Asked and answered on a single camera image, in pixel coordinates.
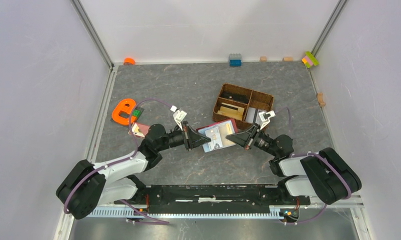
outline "brown woven box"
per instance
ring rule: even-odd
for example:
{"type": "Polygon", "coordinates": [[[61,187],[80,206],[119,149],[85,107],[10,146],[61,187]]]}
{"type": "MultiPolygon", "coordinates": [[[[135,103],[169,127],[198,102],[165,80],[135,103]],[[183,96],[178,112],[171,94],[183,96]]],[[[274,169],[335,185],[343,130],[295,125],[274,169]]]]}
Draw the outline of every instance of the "brown woven box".
{"type": "Polygon", "coordinates": [[[244,88],[230,83],[224,83],[221,87],[221,91],[218,94],[215,106],[212,111],[212,120],[214,122],[221,122],[230,118],[228,116],[224,116],[217,113],[221,107],[221,103],[228,103],[238,107],[242,107],[244,108],[242,117],[243,121],[235,119],[235,122],[238,129],[245,130],[252,125],[252,123],[245,121],[246,115],[248,114],[248,108],[261,109],[261,110],[266,110],[268,112],[271,111],[273,107],[273,102],[274,102],[274,97],[271,94],[255,91],[249,88],[244,88]],[[220,97],[223,92],[243,95],[247,99],[249,99],[249,102],[248,104],[245,104],[242,102],[220,97]]]}

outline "blue lego brick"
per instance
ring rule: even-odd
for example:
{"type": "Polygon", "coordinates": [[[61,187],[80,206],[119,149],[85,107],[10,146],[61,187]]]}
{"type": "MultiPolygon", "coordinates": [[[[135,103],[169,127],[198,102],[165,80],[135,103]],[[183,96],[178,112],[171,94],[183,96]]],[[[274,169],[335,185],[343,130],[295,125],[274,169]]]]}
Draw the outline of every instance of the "blue lego brick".
{"type": "Polygon", "coordinates": [[[230,60],[230,67],[240,67],[242,65],[242,60],[230,60]]]}

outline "orange toy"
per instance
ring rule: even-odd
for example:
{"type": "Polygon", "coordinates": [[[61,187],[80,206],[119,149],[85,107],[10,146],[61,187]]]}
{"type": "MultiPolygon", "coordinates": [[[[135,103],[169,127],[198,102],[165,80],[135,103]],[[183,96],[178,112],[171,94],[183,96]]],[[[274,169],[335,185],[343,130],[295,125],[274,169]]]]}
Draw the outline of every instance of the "orange toy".
{"type": "MultiPolygon", "coordinates": [[[[126,114],[130,115],[135,106],[136,106],[136,101],[134,101],[131,98],[126,98],[126,99],[121,100],[112,112],[112,119],[115,122],[117,122],[118,124],[121,124],[124,126],[129,126],[130,119],[122,117],[121,114],[126,113],[126,114]]],[[[131,116],[131,123],[134,123],[135,120],[136,120],[136,117],[131,116]]]]}
{"type": "Polygon", "coordinates": [[[133,58],[127,57],[126,59],[124,59],[124,65],[134,65],[136,64],[136,61],[134,61],[133,58]]]}

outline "colorful lego block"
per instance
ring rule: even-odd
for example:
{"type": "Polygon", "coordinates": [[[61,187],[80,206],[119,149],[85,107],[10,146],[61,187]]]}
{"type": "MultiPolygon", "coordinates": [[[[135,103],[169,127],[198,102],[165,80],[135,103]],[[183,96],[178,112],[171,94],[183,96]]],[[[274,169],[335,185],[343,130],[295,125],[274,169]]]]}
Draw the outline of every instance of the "colorful lego block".
{"type": "Polygon", "coordinates": [[[228,56],[230,67],[240,67],[242,65],[242,55],[240,53],[231,53],[228,56]]]}
{"type": "Polygon", "coordinates": [[[302,58],[302,62],[307,68],[311,68],[312,66],[317,66],[320,64],[319,61],[309,51],[305,52],[305,56],[302,58]]]}

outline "gray marble floor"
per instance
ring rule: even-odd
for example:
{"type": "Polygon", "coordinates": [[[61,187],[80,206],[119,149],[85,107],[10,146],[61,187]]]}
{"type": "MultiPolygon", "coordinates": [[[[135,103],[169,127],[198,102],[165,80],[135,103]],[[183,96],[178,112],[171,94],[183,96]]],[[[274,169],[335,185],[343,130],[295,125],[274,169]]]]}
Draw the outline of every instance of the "gray marble floor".
{"type": "MultiPolygon", "coordinates": [[[[318,105],[308,70],[301,62],[246,62],[241,67],[227,63],[158,64],[120,66],[117,71],[107,118],[125,98],[139,102],[159,98],[184,109],[193,128],[212,124],[212,111],[224,83],[274,95],[274,109],[289,107],[292,112],[295,153],[318,151],[331,146],[329,131],[318,105]]],[[[166,129],[176,125],[172,112],[157,102],[146,102],[139,122],[160,123],[166,129]]],[[[266,132],[271,137],[288,134],[288,114],[282,111],[271,119],[266,132]]],[[[128,154],[136,148],[128,129],[105,121],[97,162],[128,154]]],[[[187,152],[176,147],[161,152],[163,159],[137,176],[145,184],[276,183],[268,161],[273,157],[257,148],[242,147],[204,153],[201,147],[187,152]]]]}

